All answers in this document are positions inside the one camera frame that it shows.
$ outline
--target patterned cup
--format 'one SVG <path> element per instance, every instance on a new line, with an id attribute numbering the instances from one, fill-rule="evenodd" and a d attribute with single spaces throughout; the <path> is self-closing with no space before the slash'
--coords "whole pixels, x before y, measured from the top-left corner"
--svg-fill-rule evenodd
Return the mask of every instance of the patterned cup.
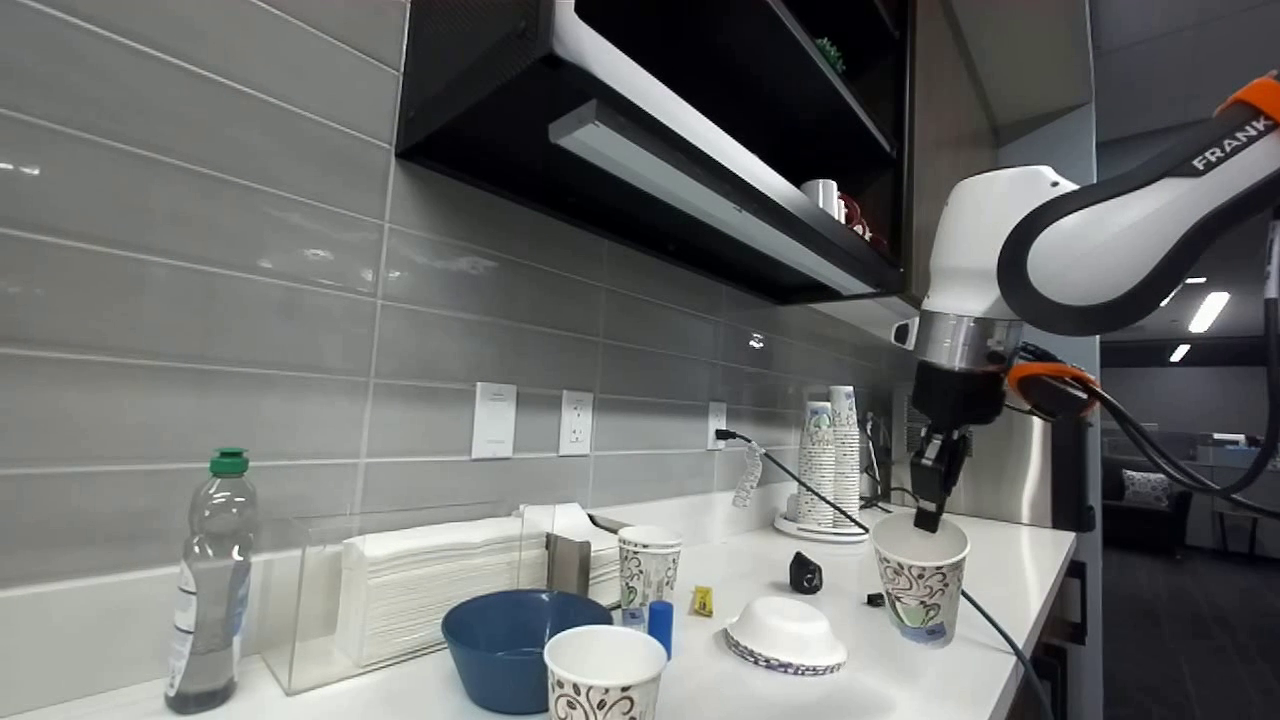
<path id="1" fill-rule="evenodd" d="M 953 519 L 922 533 L 911 513 L 888 517 L 873 527 L 885 610 L 892 623 L 922 646 L 953 646 L 970 535 Z"/>
<path id="2" fill-rule="evenodd" d="M 584 623 L 550 642 L 550 720 L 655 720 L 668 652 L 659 642 Z"/>
<path id="3" fill-rule="evenodd" d="M 646 623 L 653 601 L 671 601 L 679 543 L 653 526 L 621 527 L 621 623 Z"/>

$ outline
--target blue bowl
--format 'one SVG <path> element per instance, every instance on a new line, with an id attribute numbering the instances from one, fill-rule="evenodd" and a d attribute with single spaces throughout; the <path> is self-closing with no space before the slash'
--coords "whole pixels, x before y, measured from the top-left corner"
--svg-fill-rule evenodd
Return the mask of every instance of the blue bowl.
<path id="1" fill-rule="evenodd" d="M 614 616 L 588 597 L 519 590 L 456 603 L 440 634 L 471 705 L 532 715 L 550 713 L 543 646 L 578 623 Z"/>

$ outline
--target small bowl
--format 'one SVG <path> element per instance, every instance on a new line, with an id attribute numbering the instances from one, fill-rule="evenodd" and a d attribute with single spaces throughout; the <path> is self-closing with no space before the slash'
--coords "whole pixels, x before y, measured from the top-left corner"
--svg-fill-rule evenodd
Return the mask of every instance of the small bowl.
<path id="1" fill-rule="evenodd" d="M 588 597 L 519 590 L 456 603 L 440 634 L 471 705 L 532 715 L 550 713 L 543 646 L 580 623 L 614 616 Z"/>
<path id="2" fill-rule="evenodd" d="M 847 655 L 831 620 L 787 597 L 752 601 L 726 642 L 740 660 L 784 677 L 829 677 Z"/>

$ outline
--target kitchen counter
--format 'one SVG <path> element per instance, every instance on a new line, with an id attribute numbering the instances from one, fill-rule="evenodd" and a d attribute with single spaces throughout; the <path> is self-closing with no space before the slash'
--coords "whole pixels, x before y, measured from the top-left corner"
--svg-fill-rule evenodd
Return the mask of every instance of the kitchen counter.
<path id="1" fill-rule="evenodd" d="M 922 650 L 897 637 L 885 610 L 867 610 L 864 597 L 880 590 L 867 543 L 810 543 L 773 527 L 747 526 L 730 495 L 664 502 L 614 507 L 621 519 L 655 519 L 685 540 L 679 590 L 675 590 L 675 660 L 664 673 L 659 715 L 664 720 L 838 720 L 838 715 L 947 715 L 988 720 L 1005 715 L 1022 670 L 1005 642 L 973 611 L 962 610 L 962 629 L 947 650 Z M 965 519 L 973 553 L 965 564 L 965 590 L 1033 650 L 1061 576 L 1072 560 L 1076 535 L 993 519 Z M 787 560 L 810 553 L 824 564 L 829 590 L 814 601 L 838 623 L 847 646 L 847 665 L 831 677 L 769 677 L 736 660 L 721 629 L 761 593 L 787 593 Z M 715 616 L 689 616 L 693 584 L 715 590 Z M 26 720 L 167 720 L 160 705 L 160 679 L 121 689 L 108 696 L 28 713 Z M 222 720 L 489 720 L 467 705 L 449 652 L 408 660 L 360 679 L 286 696 L 260 660 L 239 673 L 233 705 L 209 713 Z"/>

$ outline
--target light switch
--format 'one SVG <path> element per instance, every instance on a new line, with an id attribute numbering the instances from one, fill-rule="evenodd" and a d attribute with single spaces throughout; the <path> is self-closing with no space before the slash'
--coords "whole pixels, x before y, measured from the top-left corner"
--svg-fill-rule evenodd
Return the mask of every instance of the light switch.
<path id="1" fill-rule="evenodd" d="M 518 386 L 477 386 L 471 456 L 518 451 Z"/>
<path id="2" fill-rule="evenodd" d="M 715 439 L 715 430 L 730 430 L 730 405 L 709 405 L 709 447 L 726 447 L 726 439 Z"/>
<path id="3" fill-rule="evenodd" d="M 561 394 L 561 456 L 591 451 L 591 394 Z"/>

